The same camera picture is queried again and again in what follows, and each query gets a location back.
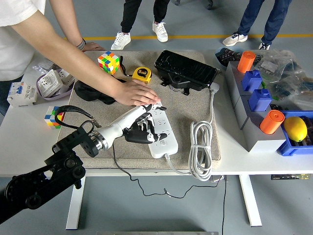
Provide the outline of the person's left hand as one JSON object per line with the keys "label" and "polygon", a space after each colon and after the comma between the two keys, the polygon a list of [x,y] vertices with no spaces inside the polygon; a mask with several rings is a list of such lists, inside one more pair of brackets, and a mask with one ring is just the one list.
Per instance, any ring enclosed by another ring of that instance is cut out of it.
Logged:
{"label": "person's left hand", "polygon": [[106,49],[101,47],[99,44],[94,42],[87,42],[83,48],[83,52],[85,51],[105,51]]}

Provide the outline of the person's right hand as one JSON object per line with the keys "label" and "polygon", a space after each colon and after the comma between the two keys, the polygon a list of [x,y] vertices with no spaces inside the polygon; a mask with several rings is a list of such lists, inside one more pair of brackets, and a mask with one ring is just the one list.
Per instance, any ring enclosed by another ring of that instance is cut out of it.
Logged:
{"label": "person's right hand", "polygon": [[155,91],[145,83],[137,80],[122,83],[112,97],[118,103],[128,106],[157,104],[161,101]]}

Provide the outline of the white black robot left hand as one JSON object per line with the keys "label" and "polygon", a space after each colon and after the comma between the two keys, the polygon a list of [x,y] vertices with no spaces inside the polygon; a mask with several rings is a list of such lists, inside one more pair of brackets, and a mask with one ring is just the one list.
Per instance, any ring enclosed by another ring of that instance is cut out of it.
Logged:
{"label": "white black robot left hand", "polygon": [[109,149],[114,140],[121,136],[128,142],[151,144],[167,137],[167,134],[155,133],[151,110],[165,110],[159,104],[136,106],[117,118],[107,127],[93,132],[93,138],[100,143],[100,149]]}

